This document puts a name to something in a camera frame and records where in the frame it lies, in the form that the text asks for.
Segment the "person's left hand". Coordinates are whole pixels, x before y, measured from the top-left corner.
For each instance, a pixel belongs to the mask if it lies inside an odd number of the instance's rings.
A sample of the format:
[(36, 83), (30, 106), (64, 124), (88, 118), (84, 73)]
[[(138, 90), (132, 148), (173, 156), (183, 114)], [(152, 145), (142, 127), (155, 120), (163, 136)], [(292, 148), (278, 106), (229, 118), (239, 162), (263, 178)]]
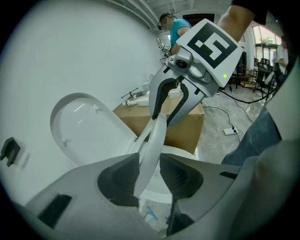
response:
[(300, 140), (282, 141), (258, 158), (240, 213), (247, 226), (270, 220), (284, 205), (300, 175)]

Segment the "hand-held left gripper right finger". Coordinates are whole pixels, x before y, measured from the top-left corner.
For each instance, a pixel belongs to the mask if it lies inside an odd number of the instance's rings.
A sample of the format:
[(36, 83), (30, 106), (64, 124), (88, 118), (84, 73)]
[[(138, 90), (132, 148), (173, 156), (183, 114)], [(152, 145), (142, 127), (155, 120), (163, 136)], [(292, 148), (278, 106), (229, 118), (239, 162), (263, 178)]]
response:
[(224, 196), (241, 167), (162, 153), (160, 175), (172, 194), (167, 228), (171, 236), (204, 217)]

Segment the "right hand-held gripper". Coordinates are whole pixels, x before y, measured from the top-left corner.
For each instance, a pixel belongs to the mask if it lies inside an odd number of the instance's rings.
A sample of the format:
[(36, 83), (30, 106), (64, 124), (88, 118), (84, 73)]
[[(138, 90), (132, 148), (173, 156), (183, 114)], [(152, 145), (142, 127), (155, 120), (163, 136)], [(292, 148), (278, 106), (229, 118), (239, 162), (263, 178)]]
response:
[(183, 97), (167, 119), (167, 126), (178, 124), (205, 96), (212, 97), (218, 87), (225, 87), (242, 54), (241, 46), (223, 29), (203, 19), (177, 40), (180, 47), (166, 61), (150, 83), (149, 108), (153, 120), (170, 90), (177, 88)]

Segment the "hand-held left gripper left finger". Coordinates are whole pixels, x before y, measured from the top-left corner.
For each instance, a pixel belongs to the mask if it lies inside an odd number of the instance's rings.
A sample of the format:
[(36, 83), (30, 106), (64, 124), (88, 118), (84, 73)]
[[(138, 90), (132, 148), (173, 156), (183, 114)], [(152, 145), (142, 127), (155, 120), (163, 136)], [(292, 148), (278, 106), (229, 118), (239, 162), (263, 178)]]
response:
[(133, 195), (139, 154), (80, 166), (27, 204), (30, 223), (45, 240), (156, 240)]

